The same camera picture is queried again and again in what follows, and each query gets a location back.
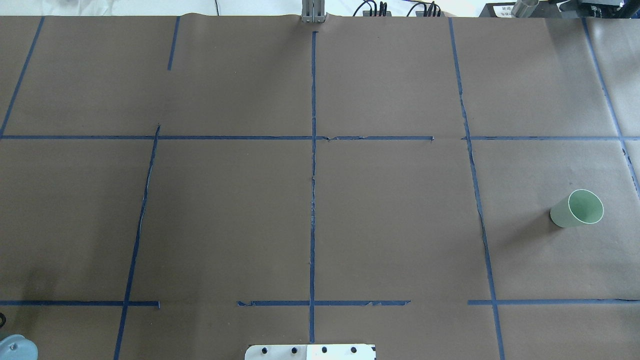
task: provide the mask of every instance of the table surface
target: table surface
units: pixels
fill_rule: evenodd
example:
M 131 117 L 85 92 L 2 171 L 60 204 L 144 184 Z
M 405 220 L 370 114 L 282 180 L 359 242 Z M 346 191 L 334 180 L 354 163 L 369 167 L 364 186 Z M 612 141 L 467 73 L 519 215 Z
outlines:
M 633 359 L 638 31 L 1 18 L 3 330 L 46 359 Z M 560 229 L 578 188 L 604 218 Z

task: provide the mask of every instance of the gray cylinder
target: gray cylinder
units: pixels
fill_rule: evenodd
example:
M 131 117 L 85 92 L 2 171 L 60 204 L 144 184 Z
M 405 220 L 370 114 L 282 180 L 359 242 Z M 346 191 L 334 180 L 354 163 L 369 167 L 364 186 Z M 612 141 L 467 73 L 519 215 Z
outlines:
M 518 0 L 516 5 L 513 5 L 511 14 L 515 17 L 530 17 L 539 2 L 540 0 Z

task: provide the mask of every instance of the white label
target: white label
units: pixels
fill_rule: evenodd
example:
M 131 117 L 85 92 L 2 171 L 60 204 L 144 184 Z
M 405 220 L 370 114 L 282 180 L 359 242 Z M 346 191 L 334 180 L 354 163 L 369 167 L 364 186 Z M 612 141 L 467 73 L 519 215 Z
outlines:
M 513 5 L 498 5 L 493 7 L 493 11 L 497 17 L 513 17 L 511 9 L 513 9 Z
M 254 345 L 244 360 L 376 360 L 375 345 Z

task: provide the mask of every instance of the black device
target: black device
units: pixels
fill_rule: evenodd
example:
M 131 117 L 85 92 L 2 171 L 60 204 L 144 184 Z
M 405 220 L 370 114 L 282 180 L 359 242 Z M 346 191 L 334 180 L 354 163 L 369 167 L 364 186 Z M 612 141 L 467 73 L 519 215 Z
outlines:
M 640 10 L 640 0 L 627 0 L 621 7 L 620 0 L 563 0 L 540 1 L 530 17 L 576 19 L 601 17 L 628 19 Z M 515 3 L 485 4 L 480 17 L 511 17 Z
M 479 17 L 511 17 L 511 9 L 516 3 L 489 3 L 485 4 Z M 556 4 L 548 1 L 540 1 L 530 17 L 561 18 L 560 10 Z

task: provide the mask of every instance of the metal bracket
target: metal bracket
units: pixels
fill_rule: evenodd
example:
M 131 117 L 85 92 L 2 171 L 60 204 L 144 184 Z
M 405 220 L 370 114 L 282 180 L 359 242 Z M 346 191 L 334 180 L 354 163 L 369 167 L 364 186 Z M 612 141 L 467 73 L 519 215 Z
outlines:
M 362 16 L 369 17 L 369 11 L 368 10 L 362 10 Z M 387 12 L 387 14 L 385 16 L 392 16 L 391 12 Z
M 244 360 L 375 360 L 376 346 L 367 344 L 254 345 Z
M 324 22 L 324 0 L 302 0 L 302 22 Z

